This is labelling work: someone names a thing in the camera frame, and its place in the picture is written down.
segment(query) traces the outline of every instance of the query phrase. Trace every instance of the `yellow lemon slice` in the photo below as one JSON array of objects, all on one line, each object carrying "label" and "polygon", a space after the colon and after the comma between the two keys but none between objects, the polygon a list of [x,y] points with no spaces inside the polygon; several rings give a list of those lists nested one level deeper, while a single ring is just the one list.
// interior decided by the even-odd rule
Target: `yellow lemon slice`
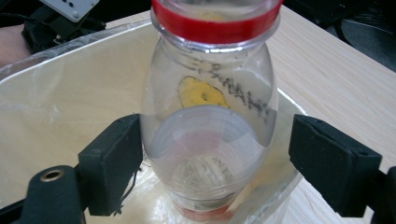
[{"label": "yellow lemon slice", "polygon": [[230,108],[219,89],[195,77],[185,77],[181,80],[178,87],[178,96],[184,107],[221,105]]}]

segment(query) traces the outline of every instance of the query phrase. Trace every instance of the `clear plastic bottle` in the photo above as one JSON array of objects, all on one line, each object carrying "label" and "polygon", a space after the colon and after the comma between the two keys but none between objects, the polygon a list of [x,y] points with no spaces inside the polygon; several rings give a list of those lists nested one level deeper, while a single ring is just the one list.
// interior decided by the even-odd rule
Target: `clear plastic bottle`
[{"label": "clear plastic bottle", "polygon": [[143,99],[145,151],[178,211],[224,213],[274,132],[277,87],[265,40],[278,0],[153,0],[162,37]]}]

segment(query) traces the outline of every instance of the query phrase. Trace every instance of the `table surface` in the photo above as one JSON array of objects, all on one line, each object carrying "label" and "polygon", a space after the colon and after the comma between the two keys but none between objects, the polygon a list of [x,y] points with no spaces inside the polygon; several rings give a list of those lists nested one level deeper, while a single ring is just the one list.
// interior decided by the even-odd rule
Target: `table surface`
[{"label": "table surface", "polygon": [[[323,119],[383,156],[381,171],[396,164],[396,73],[368,58],[286,7],[267,41],[278,87],[308,115]],[[142,21],[144,12],[107,27]],[[302,180],[290,195],[283,223],[369,223],[342,218]]]}]

